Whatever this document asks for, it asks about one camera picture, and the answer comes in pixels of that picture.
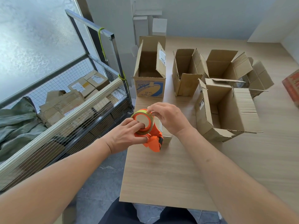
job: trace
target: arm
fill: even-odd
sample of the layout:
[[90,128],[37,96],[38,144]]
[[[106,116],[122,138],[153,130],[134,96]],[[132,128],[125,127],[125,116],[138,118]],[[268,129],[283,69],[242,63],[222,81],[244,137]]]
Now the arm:
[[148,112],[184,145],[228,223],[299,223],[294,211],[211,145],[179,108],[158,102],[149,106]]
[[147,142],[145,137],[134,136],[144,127],[132,118],[125,119],[85,149],[9,189],[0,196],[1,223],[53,223],[104,159]]

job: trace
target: tape roll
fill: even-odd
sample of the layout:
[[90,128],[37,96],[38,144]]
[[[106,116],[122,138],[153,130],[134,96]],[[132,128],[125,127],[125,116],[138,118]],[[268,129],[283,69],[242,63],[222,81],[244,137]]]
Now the tape roll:
[[150,113],[149,114],[147,113],[147,109],[140,109],[139,111],[134,112],[134,114],[131,116],[131,118],[133,118],[134,120],[136,120],[136,117],[138,115],[144,115],[144,116],[146,116],[148,118],[148,120],[149,120],[149,124],[144,129],[138,130],[136,133],[137,134],[141,134],[141,135],[145,135],[145,134],[151,132],[152,127],[154,126],[154,123],[155,123],[154,122],[154,117]]

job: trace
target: person's left hand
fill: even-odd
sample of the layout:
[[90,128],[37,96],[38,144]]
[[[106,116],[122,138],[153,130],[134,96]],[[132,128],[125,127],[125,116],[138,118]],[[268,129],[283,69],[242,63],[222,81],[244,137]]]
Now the person's left hand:
[[143,128],[145,128],[144,123],[133,120],[133,118],[127,118],[101,139],[107,143],[111,154],[118,153],[126,150],[131,145],[146,143],[147,137],[135,137],[134,135]]

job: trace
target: tabletop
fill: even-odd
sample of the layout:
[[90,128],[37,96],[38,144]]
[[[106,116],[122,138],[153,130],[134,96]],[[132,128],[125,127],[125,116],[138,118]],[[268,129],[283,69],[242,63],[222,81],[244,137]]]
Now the tabletop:
[[[196,127],[193,97],[175,97],[172,82],[173,51],[197,48],[207,59],[212,49],[246,52],[261,60],[274,85],[254,98],[263,133],[244,133],[225,143],[211,142],[250,176],[299,212],[299,110],[281,81],[299,68],[282,47],[274,43],[243,40],[167,37],[166,88],[164,98],[136,99],[135,109],[158,102],[177,105]],[[127,153],[120,201],[217,211],[199,172],[180,141],[173,137],[159,153],[143,145],[130,146]]]

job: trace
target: person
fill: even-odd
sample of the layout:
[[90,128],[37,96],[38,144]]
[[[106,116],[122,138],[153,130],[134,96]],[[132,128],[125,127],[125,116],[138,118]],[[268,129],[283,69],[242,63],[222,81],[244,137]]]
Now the person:
[[[299,223],[298,215],[217,150],[191,126],[175,105],[155,103],[148,112],[176,136],[195,162],[221,215],[230,224]],[[134,133],[144,124],[125,119],[85,149],[39,171],[0,196],[2,224],[53,223],[88,177],[110,154],[146,142]],[[137,224],[132,203],[115,200],[99,224]],[[166,207],[156,223],[196,223],[183,208]]]

